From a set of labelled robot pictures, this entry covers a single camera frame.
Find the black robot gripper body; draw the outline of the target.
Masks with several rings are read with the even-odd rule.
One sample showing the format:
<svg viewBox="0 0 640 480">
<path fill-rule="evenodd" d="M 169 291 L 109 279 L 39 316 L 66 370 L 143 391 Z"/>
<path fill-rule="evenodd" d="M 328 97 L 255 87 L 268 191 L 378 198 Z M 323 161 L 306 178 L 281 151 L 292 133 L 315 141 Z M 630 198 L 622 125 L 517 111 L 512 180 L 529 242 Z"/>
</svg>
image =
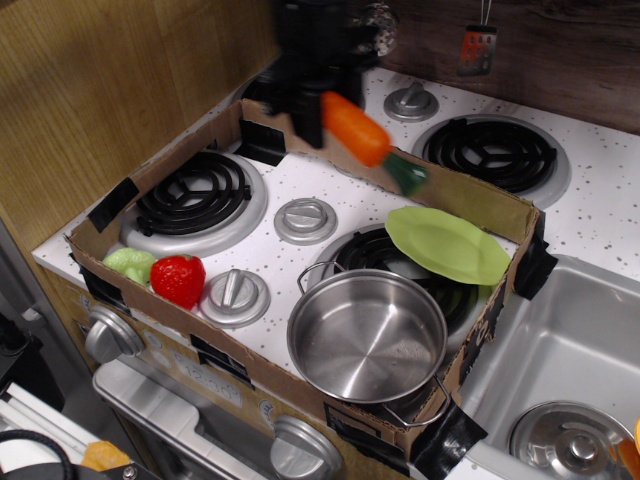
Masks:
<svg viewBox="0 0 640 480">
<path fill-rule="evenodd" d="M 379 29 L 345 14 L 276 14 L 280 54 L 270 66 L 278 70 L 281 93 L 267 111 L 291 113 L 299 90 L 335 90 L 359 107 L 365 105 L 362 75 L 377 62 Z"/>
</svg>

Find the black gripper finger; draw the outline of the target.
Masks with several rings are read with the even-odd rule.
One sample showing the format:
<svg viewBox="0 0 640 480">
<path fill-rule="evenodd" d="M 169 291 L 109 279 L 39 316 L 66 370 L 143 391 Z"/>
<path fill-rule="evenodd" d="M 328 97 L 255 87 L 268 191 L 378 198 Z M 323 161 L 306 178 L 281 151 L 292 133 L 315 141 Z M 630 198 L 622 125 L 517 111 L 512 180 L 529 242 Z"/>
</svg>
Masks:
<svg viewBox="0 0 640 480">
<path fill-rule="evenodd" d="M 299 90 L 293 98 L 291 117 L 297 136 L 315 149 L 324 146 L 319 92 Z"/>
</svg>

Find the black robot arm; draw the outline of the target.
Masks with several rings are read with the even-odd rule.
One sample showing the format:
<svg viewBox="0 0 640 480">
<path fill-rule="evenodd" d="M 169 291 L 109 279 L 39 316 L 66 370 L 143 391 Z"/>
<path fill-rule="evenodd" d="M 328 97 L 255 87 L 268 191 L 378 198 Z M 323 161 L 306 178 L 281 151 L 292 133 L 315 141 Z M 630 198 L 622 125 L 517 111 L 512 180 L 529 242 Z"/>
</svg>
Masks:
<svg viewBox="0 0 640 480">
<path fill-rule="evenodd" d="M 275 1 L 273 23 L 279 55 L 259 75 L 268 88 L 264 102 L 320 148 L 322 94 L 333 91 L 361 106 L 362 76 L 393 48 L 399 20 L 381 2 L 352 14 L 345 1 Z"/>
</svg>

